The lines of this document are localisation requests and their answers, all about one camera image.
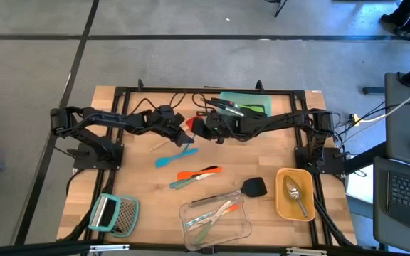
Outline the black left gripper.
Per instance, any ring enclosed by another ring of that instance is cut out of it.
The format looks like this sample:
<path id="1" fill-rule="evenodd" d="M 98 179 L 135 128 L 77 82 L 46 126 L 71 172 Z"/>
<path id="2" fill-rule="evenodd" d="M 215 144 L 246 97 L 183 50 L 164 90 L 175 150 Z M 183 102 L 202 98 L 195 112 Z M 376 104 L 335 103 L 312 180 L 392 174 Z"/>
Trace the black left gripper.
<path id="1" fill-rule="evenodd" d="M 150 131 L 162 137 L 174 138 L 174 143 L 181 147 L 183 144 L 194 143 L 194 133 L 191 130 L 191 125 L 186 124 L 185 130 L 181 128 L 182 122 L 185 118 L 177 113 L 171 117 L 159 114 L 151 114 L 149 116 L 149 123 L 151 125 Z"/>

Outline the red spatula wooden handle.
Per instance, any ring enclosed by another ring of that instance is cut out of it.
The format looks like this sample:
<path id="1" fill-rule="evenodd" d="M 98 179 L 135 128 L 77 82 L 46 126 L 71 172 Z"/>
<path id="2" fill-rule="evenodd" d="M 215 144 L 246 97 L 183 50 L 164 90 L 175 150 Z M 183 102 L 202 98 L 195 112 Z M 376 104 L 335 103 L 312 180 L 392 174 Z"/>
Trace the red spatula wooden handle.
<path id="1" fill-rule="evenodd" d="M 192 125 L 193 125 L 193 122 L 194 122 L 195 119 L 202 119 L 202 117 L 195 116 L 195 117 L 192 117 L 192 118 L 188 119 L 185 122 L 185 124 L 182 126 L 182 129 L 184 131 L 190 130 L 192 128 Z M 154 151 L 154 150 L 160 148 L 161 146 L 165 145 L 167 142 L 169 142 L 169 139 L 163 139 L 161 142 L 159 142 L 159 143 L 155 144 L 154 146 L 152 146 L 149 149 L 149 151 Z"/>

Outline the blue silicone spatula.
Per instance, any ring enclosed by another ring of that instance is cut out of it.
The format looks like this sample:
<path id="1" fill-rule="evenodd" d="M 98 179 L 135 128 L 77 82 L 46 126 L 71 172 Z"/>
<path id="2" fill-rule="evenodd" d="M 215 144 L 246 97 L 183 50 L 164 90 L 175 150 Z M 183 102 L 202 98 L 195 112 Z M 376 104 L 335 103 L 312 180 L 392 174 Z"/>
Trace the blue silicone spatula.
<path id="1" fill-rule="evenodd" d="M 179 154 L 176 154 L 174 156 L 162 157 L 162 158 L 157 159 L 154 163 L 154 166 L 156 168 L 162 168 L 164 166 L 167 166 L 170 162 L 172 162 L 174 160 L 177 160 L 177 159 L 183 158 L 185 156 L 195 154 L 198 151 L 199 151 L 198 148 L 191 148 L 190 144 L 187 144 Z"/>

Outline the black spatula red-marked handle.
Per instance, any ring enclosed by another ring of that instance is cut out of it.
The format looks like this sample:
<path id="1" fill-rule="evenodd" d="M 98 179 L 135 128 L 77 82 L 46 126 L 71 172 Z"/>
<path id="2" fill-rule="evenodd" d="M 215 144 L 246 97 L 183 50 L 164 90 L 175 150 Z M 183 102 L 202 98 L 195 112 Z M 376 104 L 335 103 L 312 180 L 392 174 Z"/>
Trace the black spatula red-marked handle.
<path id="1" fill-rule="evenodd" d="M 224 100 L 221 98 L 211 98 L 212 102 L 215 102 L 216 104 L 221 104 L 221 105 L 226 105 L 228 107 L 238 107 L 238 105 L 235 102 L 229 101 L 229 100 Z"/>

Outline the slotted black spatula steel handle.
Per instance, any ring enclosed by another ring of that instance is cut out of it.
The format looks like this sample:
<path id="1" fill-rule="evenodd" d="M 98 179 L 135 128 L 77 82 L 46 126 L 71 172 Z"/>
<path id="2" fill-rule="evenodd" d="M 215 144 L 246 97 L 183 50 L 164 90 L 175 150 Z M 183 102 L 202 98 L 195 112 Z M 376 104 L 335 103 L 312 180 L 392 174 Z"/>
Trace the slotted black spatula steel handle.
<path id="1" fill-rule="evenodd" d="M 226 105 L 216 104 L 215 102 L 212 102 L 211 99 L 206 99 L 206 98 L 201 98 L 201 101 L 208 105 L 213 106 L 217 110 L 224 110 L 224 111 L 236 114 L 237 116 L 244 117 L 244 113 L 242 113 L 238 107 L 228 107 Z"/>

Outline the slotted all-black spatula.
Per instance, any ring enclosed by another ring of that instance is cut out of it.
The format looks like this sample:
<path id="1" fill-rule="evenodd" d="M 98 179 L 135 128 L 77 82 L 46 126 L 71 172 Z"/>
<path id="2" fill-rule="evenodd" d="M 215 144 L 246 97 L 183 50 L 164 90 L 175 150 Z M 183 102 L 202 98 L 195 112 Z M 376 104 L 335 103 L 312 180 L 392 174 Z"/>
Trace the slotted all-black spatula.
<path id="1" fill-rule="evenodd" d="M 264 112 L 257 112 L 249 108 L 241 108 L 241 112 L 244 113 L 244 117 L 253 119 L 266 119 L 267 115 Z"/>

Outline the solid black spatula steel handle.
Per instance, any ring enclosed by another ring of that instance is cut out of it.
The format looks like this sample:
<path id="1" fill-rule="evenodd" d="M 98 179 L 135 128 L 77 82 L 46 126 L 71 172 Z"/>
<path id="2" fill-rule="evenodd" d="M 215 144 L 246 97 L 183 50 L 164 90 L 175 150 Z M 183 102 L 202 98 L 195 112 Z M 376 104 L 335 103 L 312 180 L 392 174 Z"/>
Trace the solid black spatula steel handle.
<path id="1" fill-rule="evenodd" d="M 202 198 L 197 201 L 192 201 L 192 206 L 200 206 L 205 203 L 210 203 L 215 200 L 221 200 L 222 198 L 228 196 L 238 196 L 240 194 L 246 195 L 249 198 L 261 197 L 267 194 L 267 188 L 264 180 L 261 177 L 255 177 L 247 179 L 243 182 L 242 187 L 237 190 L 230 191 L 228 193 L 219 194 L 216 196 L 209 196 L 207 198 Z"/>

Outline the green handle knife cream blade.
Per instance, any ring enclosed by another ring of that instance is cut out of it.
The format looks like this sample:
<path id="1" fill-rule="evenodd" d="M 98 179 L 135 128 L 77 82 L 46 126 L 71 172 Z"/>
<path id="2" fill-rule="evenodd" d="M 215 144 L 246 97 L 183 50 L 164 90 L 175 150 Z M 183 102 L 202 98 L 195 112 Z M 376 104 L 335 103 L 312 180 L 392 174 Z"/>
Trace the green handle knife cream blade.
<path id="1" fill-rule="evenodd" d="M 211 220 L 207 223 L 206 227 L 196 236 L 194 240 L 194 244 L 198 245 L 201 243 L 201 241 L 207 236 L 209 233 L 210 229 L 214 225 L 214 223 L 220 218 L 222 213 L 232 205 L 232 201 L 226 201 L 211 217 Z"/>

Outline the steel scoop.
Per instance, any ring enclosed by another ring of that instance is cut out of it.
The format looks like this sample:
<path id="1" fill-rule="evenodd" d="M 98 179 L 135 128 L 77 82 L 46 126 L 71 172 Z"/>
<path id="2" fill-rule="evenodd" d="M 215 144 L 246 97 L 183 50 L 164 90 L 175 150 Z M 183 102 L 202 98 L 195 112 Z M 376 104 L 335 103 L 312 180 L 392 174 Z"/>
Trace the steel scoop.
<path id="1" fill-rule="evenodd" d="M 304 217 L 308 218 L 309 217 L 308 210 L 306 209 L 306 207 L 304 206 L 302 202 L 301 191 L 298 185 L 296 184 L 296 182 L 290 176 L 285 177 L 285 188 L 290 198 L 298 203 Z"/>

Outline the teal plastic container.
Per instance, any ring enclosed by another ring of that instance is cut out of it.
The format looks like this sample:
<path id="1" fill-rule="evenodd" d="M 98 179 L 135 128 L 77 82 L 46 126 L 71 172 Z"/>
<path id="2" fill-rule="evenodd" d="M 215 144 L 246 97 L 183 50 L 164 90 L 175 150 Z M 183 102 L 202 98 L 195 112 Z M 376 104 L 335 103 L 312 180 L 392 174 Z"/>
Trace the teal plastic container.
<path id="1" fill-rule="evenodd" d="M 272 115 L 272 98 L 269 95 L 243 94 L 235 92 L 222 92 L 219 98 L 241 105 L 263 105 L 267 116 Z"/>

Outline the clear plastic container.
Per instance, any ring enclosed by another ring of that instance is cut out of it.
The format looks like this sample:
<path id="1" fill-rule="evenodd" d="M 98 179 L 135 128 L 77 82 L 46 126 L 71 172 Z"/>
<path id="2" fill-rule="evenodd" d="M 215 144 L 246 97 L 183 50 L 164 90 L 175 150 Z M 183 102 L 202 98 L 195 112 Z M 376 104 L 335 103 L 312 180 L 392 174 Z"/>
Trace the clear plastic container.
<path id="1" fill-rule="evenodd" d="M 201 215 L 218 210 L 226 201 L 232 201 L 232 205 L 237 204 L 239 206 L 238 210 L 225 215 L 222 214 L 201 243 L 195 245 L 194 240 L 196 236 L 206 227 L 207 223 L 200 223 L 191 230 L 185 228 L 184 225 Z M 198 251 L 205 247 L 246 238 L 251 234 L 251 223 L 245 212 L 242 196 L 228 196 L 200 206 L 192 206 L 191 203 L 185 203 L 179 208 L 179 219 L 184 245 L 190 251 Z"/>

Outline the black stand leg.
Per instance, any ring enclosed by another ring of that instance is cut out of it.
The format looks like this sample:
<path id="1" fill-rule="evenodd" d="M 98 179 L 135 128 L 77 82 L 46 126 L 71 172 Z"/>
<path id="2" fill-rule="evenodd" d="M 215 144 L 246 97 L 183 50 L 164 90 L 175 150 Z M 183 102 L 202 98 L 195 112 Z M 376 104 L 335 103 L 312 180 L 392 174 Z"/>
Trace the black stand leg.
<path id="1" fill-rule="evenodd" d="M 264 0 L 265 2 L 271 3 L 271 4 L 277 4 L 276 12 L 274 14 L 274 17 L 277 18 L 283 7 L 285 6 L 287 0 Z"/>

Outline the grey side table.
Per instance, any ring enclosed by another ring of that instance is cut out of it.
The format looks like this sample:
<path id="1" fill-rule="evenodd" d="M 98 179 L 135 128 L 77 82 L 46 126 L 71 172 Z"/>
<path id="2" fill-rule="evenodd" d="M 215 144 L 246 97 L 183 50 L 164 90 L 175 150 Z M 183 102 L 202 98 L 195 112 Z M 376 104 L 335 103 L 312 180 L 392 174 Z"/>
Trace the grey side table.
<path id="1" fill-rule="evenodd" d="M 396 73 L 386 73 L 384 82 L 388 111 L 410 99 L 410 87 L 400 83 Z M 390 159 L 410 164 L 410 101 L 386 118 L 386 151 Z"/>
<path id="2" fill-rule="evenodd" d="M 385 245 L 410 252 L 410 227 L 391 218 L 387 213 L 387 174 L 394 171 L 410 176 L 410 164 L 376 157 L 373 160 L 373 170 L 374 238 Z"/>

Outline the person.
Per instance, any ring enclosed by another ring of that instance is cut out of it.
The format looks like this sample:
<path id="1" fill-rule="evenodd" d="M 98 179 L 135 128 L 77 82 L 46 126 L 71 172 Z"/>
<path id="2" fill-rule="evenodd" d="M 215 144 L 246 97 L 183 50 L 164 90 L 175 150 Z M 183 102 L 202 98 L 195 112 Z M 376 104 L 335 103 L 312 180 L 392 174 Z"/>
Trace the person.
<path id="1" fill-rule="evenodd" d="M 410 0 L 402 0 L 395 11 L 383 14 L 380 21 L 394 26 L 393 33 L 410 37 Z"/>

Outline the black table frame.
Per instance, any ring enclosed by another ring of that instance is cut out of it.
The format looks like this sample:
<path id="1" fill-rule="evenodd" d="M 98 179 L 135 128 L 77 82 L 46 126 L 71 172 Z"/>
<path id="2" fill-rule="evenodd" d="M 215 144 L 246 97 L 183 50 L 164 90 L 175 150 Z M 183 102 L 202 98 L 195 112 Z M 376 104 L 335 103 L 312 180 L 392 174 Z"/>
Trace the black table frame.
<path id="1" fill-rule="evenodd" d="M 273 114 L 292 112 L 303 107 L 325 108 L 323 94 L 302 90 L 231 90 L 223 88 L 178 88 L 178 87 L 111 87 L 97 86 L 91 106 L 107 109 L 113 103 L 111 92 L 123 92 L 127 100 L 128 112 L 133 111 L 138 102 L 149 98 L 155 105 L 168 104 L 176 92 L 189 94 L 200 92 L 207 97 L 218 97 L 221 91 L 268 95 L 272 99 Z M 286 220 L 275 213 L 275 176 L 282 167 L 295 167 L 294 148 L 305 145 L 306 135 L 295 129 L 269 132 L 252 138 L 248 142 L 226 139 L 218 145 L 202 138 L 195 139 L 199 147 L 197 156 L 172 163 L 170 167 L 155 170 L 157 157 L 169 155 L 168 149 L 179 149 L 174 144 L 164 145 L 158 151 L 149 153 L 149 148 L 162 141 L 156 134 L 133 136 L 127 133 L 119 139 L 125 144 L 122 166 L 116 171 L 112 192 L 117 195 L 131 195 L 140 200 L 141 217 L 135 231 L 127 238 L 99 235 L 106 244 L 129 244 L 130 250 L 178 250 L 185 251 L 180 233 L 179 208 L 183 203 L 208 196 L 236 190 L 248 178 L 261 176 L 268 193 L 257 198 L 244 196 L 243 209 L 251 223 L 251 234 L 214 245 L 214 254 L 224 252 L 280 253 L 285 247 L 310 248 L 313 246 L 310 224 Z M 168 188 L 178 171 L 199 170 L 207 166 L 222 166 L 218 177 L 187 186 L 175 192 Z M 331 174 L 320 174 L 326 209 L 335 225 L 354 245 L 357 244 L 350 216 L 344 185 Z"/>

